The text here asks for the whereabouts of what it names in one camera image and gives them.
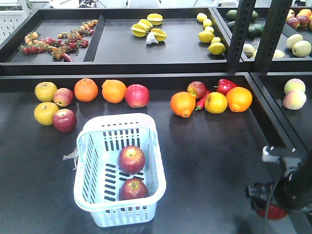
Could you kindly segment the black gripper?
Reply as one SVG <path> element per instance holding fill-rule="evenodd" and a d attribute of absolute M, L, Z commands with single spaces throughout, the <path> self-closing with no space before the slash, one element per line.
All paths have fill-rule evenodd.
<path fill-rule="evenodd" d="M 256 198 L 268 198 L 274 183 L 255 183 L 245 189 L 246 198 L 251 199 L 251 209 L 265 215 L 267 202 Z M 278 206 L 289 211 L 312 210 L 312 157 L 307 156 L 304 164 L 287 178 L 282 179 L 273 193 Z"/>

